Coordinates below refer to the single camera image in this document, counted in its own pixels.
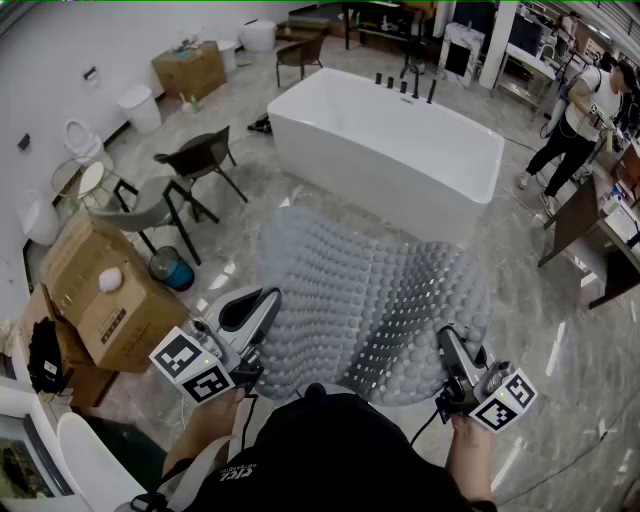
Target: white trash can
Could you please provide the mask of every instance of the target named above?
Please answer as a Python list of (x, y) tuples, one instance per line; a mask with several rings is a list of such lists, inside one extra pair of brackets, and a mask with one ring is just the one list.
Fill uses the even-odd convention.
[(58, 237), (60, 220), (55, 207), (35, 189), (27, 190), (18, 207), (22, 232), (40, 245), (51, 245)]
[(224, 74), (229, 77), (229, 73), (238, 67), (236, 64), (236, 43), (235, 41), (216, 42), (218, 43), (218, 51), (220, 52), (220, 55), (222, 55)]
[(276, 46), (276, 24), (258, 20), (240, 29), (240, 40), (249, 52), (268, 52)]
[(151, 133), (162, 124), (156, 100), (146, 85), (136, 85), (129, 89), (118, 100), (118, 105), (140, 133)]

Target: white wall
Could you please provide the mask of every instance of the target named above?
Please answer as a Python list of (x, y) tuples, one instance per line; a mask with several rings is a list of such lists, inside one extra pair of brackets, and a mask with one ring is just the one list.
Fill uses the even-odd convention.
[(511, 27), (513, 26), (513, 19), (515, 18), (517, 8), (518, 4), (516, 2), (500, 2), (498, 17), (493, 26), (493, 33), (491, 34), (491, 43), (489, 44), (487, 56), (484, 59), (482, 72), (480, 73), (480, 85), (487, 89), (493, 88), (493, 84), (500, 71), (500, 64), (504, 51), (507, 48), (507, 43), (509, 42)]
[[(71, 156), (65, 121), (82, 119), (106, 139), (125, 122), (115, 104), (124, 91), (145, 83), (162, 92), (156, 55), (195, 33), (236, 39), (247, 21), (283, 21), (311, 3), (46, 3), (0, 39), (0, 319), (19, 316), (27, 299), (15, 206), (29, 187), (52, 195), (51, 175)], [(82, 79), (91, 66), (96, 89)], [(22, 153), (25, 133), (31, 148)]]

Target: toilet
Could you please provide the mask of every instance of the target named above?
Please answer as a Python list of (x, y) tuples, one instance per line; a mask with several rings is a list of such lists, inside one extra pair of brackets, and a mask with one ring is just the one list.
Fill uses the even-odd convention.
[(255, 20), (240, 29), (242, 46), (248, 52), (268, 52), (276, 46), (276, 24), (269, 20)]
[(40, 245), (52, 245), (58, 237), (60, 219), (58, 212), (38, 190), (29, 189), (17, 208), (22, 232)]
[(113, 170), (113, 160), (105, 152), (100, 137), (79, 119), (69, 119), (65, 124), (64, 145), (80, 165), (89, 166), (101, 161), (106, 169)]

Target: white bathtub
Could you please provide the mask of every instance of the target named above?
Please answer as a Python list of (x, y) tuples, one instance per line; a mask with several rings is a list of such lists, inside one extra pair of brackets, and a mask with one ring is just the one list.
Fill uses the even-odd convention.
[(493, 197), (504, 139), (424, 98), (324, 68), (268, 111), (285, 171), (421, 240), (464, 247)]

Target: gray chair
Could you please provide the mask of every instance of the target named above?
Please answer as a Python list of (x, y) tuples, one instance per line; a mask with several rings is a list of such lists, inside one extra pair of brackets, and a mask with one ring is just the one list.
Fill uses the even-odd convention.
[(198, 135), (183, 144), (175, 153), (158, 153), (153, 159), (161, 164), (169, 164), (176, 174), (194, 182), (210, 172), (215, 172), (227, 181), (245, 203), (248, 203), (246, 196), (220, 167), (227, 156), (235, 167), (236, 161), (229, 149), (229, 126), (217, 133)]
[[(192, 181), (181, 176), (158, 176), (146, 181), (140, 190), (137, 190), (121, 179), (113, 191), (115, 201), (109, 201), (109, 206), (103, 210), (92, 210), (90, 213), (96, 218), (110, 222), (122, 231), (137, 232), (152, 254), (156, 253), (156, 249), (144, 234), (144, 230), (175, 224), (194, 261), (200, 265), (202, 263), (200, 257), (178, 212), (186, 201), (191, 204), (194, 212), (204, 213), (216, 224), (220, 220), (191, 195), (191, 186)], [(133, 205), (129, 206), (126, 203), (121, 189), (135, 196)]]

